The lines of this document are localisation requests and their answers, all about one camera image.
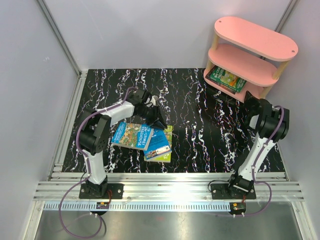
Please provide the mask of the blue 26-Storey Treehouse book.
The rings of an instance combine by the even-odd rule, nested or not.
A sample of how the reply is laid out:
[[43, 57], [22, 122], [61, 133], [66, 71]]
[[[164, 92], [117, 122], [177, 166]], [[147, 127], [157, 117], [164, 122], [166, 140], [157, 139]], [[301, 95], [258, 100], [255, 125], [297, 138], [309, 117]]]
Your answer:
[[111, 144], [119, 147], [146, 151], [154, 129], [146, 124], [121, 122]]

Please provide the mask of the green 104-Storey Treehouse book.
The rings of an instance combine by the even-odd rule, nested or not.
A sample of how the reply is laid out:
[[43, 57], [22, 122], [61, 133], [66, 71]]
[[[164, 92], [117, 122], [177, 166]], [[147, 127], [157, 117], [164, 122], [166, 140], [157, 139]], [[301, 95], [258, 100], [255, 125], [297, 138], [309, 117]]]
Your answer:
[[232, 87], [237, 91], [237, 93], [240, 93], [247, 83], [247, 81], [241, 77], [218, 66], [214, 66], [206, 77]]

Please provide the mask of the pink three-tier shelf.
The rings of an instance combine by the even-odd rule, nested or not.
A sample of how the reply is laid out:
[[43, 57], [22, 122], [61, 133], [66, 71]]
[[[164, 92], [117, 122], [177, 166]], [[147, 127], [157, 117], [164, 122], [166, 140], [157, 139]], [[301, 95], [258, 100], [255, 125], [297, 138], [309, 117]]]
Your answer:
[[[296, 42], [286, 35], [237, 16], [224, 16], [214, 23], [204, 80], [240, 102], [247, 93], [264, 99], [298, 51]], [[244, 79], [243, 90], [232, 93], [207, 78], [215, 66]]]

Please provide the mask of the Tale of Two Cities book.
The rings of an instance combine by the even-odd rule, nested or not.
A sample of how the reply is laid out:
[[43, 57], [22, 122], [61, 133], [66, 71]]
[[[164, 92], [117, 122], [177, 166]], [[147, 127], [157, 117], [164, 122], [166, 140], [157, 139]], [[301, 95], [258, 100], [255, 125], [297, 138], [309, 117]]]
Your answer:
[[226, 90], [226, 91], [228, 91], [228, 92], [230, 92], [232, 94], [236, 94], [237, 93], [237, 91], [234, 88], [232, 88], [230, 86], [227, 86], [227, 85], [225, 85], [225, 84], [223, 84], [221, 82], [214, 81], [214, 80], [210, 79], [207, 76], [205, 77], [205, 80], [208, 80], [209, 83], [214, 84], [215, 86], [219, 86], [220, 88], [222, 88], [222, 89], [224, 89], [224, 90]]

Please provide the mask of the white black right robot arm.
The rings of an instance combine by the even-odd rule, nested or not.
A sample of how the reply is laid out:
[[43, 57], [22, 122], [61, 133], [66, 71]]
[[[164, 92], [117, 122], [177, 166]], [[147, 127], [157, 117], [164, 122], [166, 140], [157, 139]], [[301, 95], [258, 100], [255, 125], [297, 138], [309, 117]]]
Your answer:
[[249, 128], [256, 130], [256, 137], [245, 161], [228, 180], [226, 192], [233, 199], [251, 193], [261, 164], [270, 150], [285, 138], [290, 127], [290, 110], [287, 108], [274, 106], [268, 100], [258, 99], [248, 91], [244, 106], [249, 110], [246, 123]]

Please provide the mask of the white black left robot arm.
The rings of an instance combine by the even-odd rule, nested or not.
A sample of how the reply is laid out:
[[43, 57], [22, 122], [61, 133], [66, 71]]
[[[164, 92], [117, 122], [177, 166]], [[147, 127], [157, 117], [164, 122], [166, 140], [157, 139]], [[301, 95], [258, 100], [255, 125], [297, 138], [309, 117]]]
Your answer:
[[147, 90], [130, 87], [123, 100], [97, 110], [86, 110], [77, 130], [75, 143], [83, 155], [87, 177], [80, 181], [80, 197], [101, 199], [108, 194], [108, 177], [104, 170], [103, 151], [108, 145], [110, 128], [119, 121], [139, 116], [152, 129], [164, 130], [158, 96]]

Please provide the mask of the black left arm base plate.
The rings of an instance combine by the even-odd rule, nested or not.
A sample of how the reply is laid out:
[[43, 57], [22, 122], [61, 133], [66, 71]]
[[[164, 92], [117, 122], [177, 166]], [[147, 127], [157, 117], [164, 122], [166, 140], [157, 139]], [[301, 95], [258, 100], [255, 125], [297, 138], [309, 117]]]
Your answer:
[[82, 184], [80, 187], [79, 198], [80, 199], [116, 199], [121, 200], [123, 198], [124, 185], [121, 183], [106, 183], [98, 186], [92, 184]]

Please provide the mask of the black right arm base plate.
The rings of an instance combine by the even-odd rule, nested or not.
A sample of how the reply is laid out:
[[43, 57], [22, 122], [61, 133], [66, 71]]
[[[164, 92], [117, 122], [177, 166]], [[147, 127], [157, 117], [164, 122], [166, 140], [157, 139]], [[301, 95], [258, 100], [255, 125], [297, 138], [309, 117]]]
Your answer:
[[211, 183], [209, 190], [213, 200], [255, 200], [255, 190], [245, 192], [236, 187], [229, 187], [227, 183]]

